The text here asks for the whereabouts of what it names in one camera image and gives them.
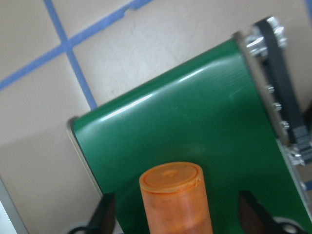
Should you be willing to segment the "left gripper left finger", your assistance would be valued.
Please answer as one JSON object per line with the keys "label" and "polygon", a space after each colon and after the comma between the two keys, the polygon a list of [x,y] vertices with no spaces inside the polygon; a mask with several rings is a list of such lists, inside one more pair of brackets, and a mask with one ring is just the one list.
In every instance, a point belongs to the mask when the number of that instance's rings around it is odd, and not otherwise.
{"label": "left gripper left finger", "polygon": [[75,227],[69,234],[112,234],[116,224],[116,198],[114,193],[103,194],[94,214],[86,226]]}

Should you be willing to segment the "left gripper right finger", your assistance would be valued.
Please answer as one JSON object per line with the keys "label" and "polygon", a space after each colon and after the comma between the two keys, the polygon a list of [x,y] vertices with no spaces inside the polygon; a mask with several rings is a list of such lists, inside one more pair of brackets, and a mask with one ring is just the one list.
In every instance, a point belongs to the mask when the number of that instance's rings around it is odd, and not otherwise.
{"label": "left gripper right finger", "polygon": [[250,191],[238,192],[238,220],[245,234],[306,234],[288,219],[275,219]]}

